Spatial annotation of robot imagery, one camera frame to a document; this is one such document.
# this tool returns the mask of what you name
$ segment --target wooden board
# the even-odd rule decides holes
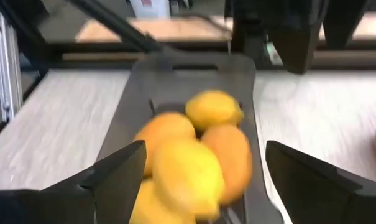
[[[232,29],[233,21],[224,21],[223,17],[213,17],[219,24]],[[231,37],[229,34],[221,32],[201,19],[196,18],[174,18],[156,20],[130,19],[131,24],[141,31],[148,33],[157,40],[179,40],[179,41],[225,41]],[[355,39],[376,39],[376,13],[367,13],[360,22],[354,34]],[[76,36],[77,42],[119,42],[120,38],[112,31],[104,27],[96,20],[89,20],[79,34]]]

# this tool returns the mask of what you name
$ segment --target white table surface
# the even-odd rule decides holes
[[[258,72],[263,164],[276,140],[376,181],[376,72]],[[95,162],[129,72],[50,71],[0,134],[0,189],[43,189]],[[291,223],[264,167],[268,194]]]

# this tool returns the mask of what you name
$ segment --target plastic tray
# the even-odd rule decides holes
[[[242,55],[206,52],[148,55],[132,68],[98,159],[131,143],[136,132],[159,110],[181,111],[182,105],[199,91],[224,90],[238,99],[244,110],[240,128],[249,138],[254,165],[253,178],[244,196],[230,207],[222,208],[222,218],[215,223],[283,223],[264,184],[252,101],[254,77],[253,61]]]

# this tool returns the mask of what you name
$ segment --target light wood surface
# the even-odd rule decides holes
[[[224,21],[223,17],[213,17],[219,24],[232,28],[233,21],[229,18]],[[141,31],[148,33],[157,40],[229,40],[230,35],[217,30],[211,24],[196,19],[175,18],[170,20],[138,20],[130,19],[131,24]],[[376,39],[376,13],[367,13],[360,22],[354,34],[355,39]],[[76,36],[77,42],[118,42],[120,38],[112,31],[104,27],[96,20],[88,21],[79,34]]]

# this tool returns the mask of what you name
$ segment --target metal rod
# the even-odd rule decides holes
[[[4,122],[22,106],[21,68],[15,30],[0,13],[0,102]]]

